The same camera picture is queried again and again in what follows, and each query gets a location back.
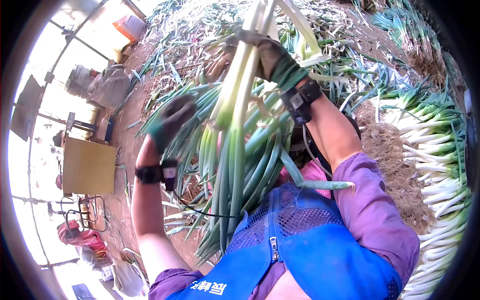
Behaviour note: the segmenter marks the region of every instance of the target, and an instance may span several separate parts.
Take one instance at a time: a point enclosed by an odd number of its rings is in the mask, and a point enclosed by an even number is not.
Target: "metal grate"
[[[185,67],[178,68],[176,69],[176,71],[180,75],[180,78],[184,79],[189,73],[192,72],[192,70],[196,70],[196,68],[201,64],[202,63],[188,65]],[[158,106],[160,106],[160,103],[154,103],[153,105],[150,104],[151,107],[145,110],[145,106],[147,105],[152,95],[155,93],[158,86],[161,86],[159,96],[169,93],[171,90],[177,87],[178,84],[171,75],[172,75],[171,70],[168,70],[168,71],[161,72],[159,75],[155,76],[154,78],[151,78],[150,74],[147,74],[145,76],[148,79],[144,84],[146,86],[144,88],[145,100],[142,106],[142,114],[140,115],[141,120],[147,119],[155,111],[155,109],[157,109]]]

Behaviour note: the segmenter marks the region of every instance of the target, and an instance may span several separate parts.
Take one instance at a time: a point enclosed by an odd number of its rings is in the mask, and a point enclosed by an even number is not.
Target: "yellow board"
[[[67,137],[63,153],[64,193],[113,192],[117,156],[115,147]]]

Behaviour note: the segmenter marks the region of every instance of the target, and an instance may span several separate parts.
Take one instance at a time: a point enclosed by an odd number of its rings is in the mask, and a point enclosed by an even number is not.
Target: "work glove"
[[[146,132],[155,142],[155,148],[162,155],[180,128],[197,111],[195,98],[192,95],[182,95],[173,98],[158,113],[158,116],[148,125]]]
[[[308,75],[308,71],[301,68],[279,42],[249,30],[236,30],[235,35],[225,40],[223,51],[228,53],[229,61],[233,60],[239,40],[259,50],[260,60],[255,76],[277,83],[280,90],[291,89]]]

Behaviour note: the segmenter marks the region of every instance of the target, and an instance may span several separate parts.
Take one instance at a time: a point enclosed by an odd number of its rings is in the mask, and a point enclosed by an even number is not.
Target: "purple long-sleeve shirt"
[[[384,179],[376,162],[364,153],[355,154],[336,168],[332,180],[355,183],[354,193],[351,189],[334,191],[343,221],[360,246],[393,266],[404,287],[417,264],[420,241],[402,221],[392,197],[385,193]],[[274,263],[249,300],[265,299],[284,272],[282,262]],[[201,277],[203,274],[199,271],[165,270],[150,287],[149,299],[165,299]]]

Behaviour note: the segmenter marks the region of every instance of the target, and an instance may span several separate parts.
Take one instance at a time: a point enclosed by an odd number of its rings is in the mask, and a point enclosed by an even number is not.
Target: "woman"
[[[318,86],[311,90],[316,83],[279,43],[243,30],[236,37],[258,47],[258,77],[278,83],[285,95],[309,93],[303,102],[310,107],[306,125],[313,140],[331,166],[332,180],[351,181],[355,191],[334,191],[335,202],[291,183],[273,189],[255,212],[245,214],[226,254],[203,276],[192,271],[165,235],[159,184],[136,178],[132,219],[152,282],[149,298],[397,299],[419,258],[419,240],[384,192],[375,161],[362,152],[348,119]],[[229,42],[225,51],[233,53],[236,41]],[[299,80],[289,83],[291,78]],[[146,137],[136,167],[158,165],[166,145],[194,112],[192,97],[172,101],[165,122]]]

